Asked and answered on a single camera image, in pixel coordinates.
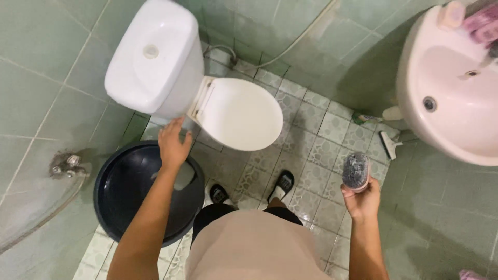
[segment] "black shorts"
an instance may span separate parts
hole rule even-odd
[[[201,211],[199,211],[199,214],[197,214],[194,219],[194,232],[192,234],[192,242],[194,242],[199,232],[201,232],[201,230],[211,222],[234,211],[236,211],[236,209],[233,206],[224,203],[215,203],[204,207]],[[299,218],[287,208],[271,207],[263,210],[263,212],[270,213],[300,226],[303,225]]]

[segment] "black slipper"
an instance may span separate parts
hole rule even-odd
[[[284,170],[280,173],[280,176],[277,179],[277,183],[273,187],[273,191],[271,191],[270,196],[267,201],[268,204],[271,200],[276,197],[280,200],[284,198],[294,186],[294,175],[289,170]]]
[[[220,184],[214,184],[211,187],[209,197],[213,203],[223,203],[229,199],[227,191]]]

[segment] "toilet lid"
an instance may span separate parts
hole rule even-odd
[[[237,150],[260,150],[280,135],[282,109],[261,86],[241,79],[216,78],[208,94],[197,121],[221,144]]]

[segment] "white toilet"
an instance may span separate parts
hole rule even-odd
[[[204,76],[198,28],[192,13],[177,3],[147,0],[107,69],[107,93],[123,106],[161,118],[186,114],[233,149],[271,145],[283,125],[278,102],[251,82]]]

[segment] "pink sink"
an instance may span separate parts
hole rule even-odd
[[[461,161],[498,165],[498,65],[465,32],[436,26],[436,6],[413,26],[397,78],[399,107],[423,141]]]

